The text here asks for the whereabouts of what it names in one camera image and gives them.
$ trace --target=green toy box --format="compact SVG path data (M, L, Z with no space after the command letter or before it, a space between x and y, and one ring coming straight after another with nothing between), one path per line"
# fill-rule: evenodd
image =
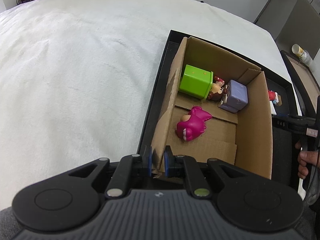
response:
M213 72L186 65L179 91L199 99L206 99L213 82Z

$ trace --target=purple cube toy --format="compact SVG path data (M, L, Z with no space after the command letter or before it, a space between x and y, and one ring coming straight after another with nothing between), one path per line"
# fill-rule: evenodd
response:
M236 113L248 104L247 87L230 80L228 85L223 89L223 97L218 107L232 113Z

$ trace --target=bed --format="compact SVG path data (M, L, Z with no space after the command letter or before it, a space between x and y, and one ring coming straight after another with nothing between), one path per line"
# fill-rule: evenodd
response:
M136 153L171 29L291 82L267 31L195 0L36 0L0 23L0 210L29 184Z

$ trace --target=black tray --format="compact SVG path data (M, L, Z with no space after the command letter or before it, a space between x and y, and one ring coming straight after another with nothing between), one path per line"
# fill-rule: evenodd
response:
M151 94L150 103L148 106L145 123L142 129L140 143L138 147L138 154L148 149L151 145L153 133L156 128L156 123L159 118L162 101L164 99L165 88L168 81L169 71L172 60L176 55L180 43L184 37L190 37L192 35L177 32L171 30L164 47L164 52L160 61L158 73L156 76L155 84ZM264 71L267 78L267 86L269 90L273 90L281 95L282 106L277 106L276 111L278 114L294 114L297 115L297 105L293 93L293 88L290 82L269 70L265 66L255 62L254 60L247 58L231 49L225 48L219 44L215 44L210 41L208 43L214 44L220 48L223 48L231 53L257 65ZM292 168L292 135L290 132L281 130L279 128L273 128L273 163L272 163L272 180L281 182L286 185L290 185L295 189L298 189L299 179L297 176L298 167Z

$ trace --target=cardboard box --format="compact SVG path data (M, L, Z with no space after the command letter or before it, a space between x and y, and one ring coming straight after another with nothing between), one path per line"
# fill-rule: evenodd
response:
M247 86L248 104L238 113L217 107L217 103L178 93L186 64L213 71L224 79ZM184 38L172 62L162 108L152 139L153 165L164 171L163 155L170 145L174 155L193 156L198 162L215 157L266 178L271 178L272 123L264 73L235 54L194 37ZM175 134L180 118L193 106L212 115L202 136L184 142Z

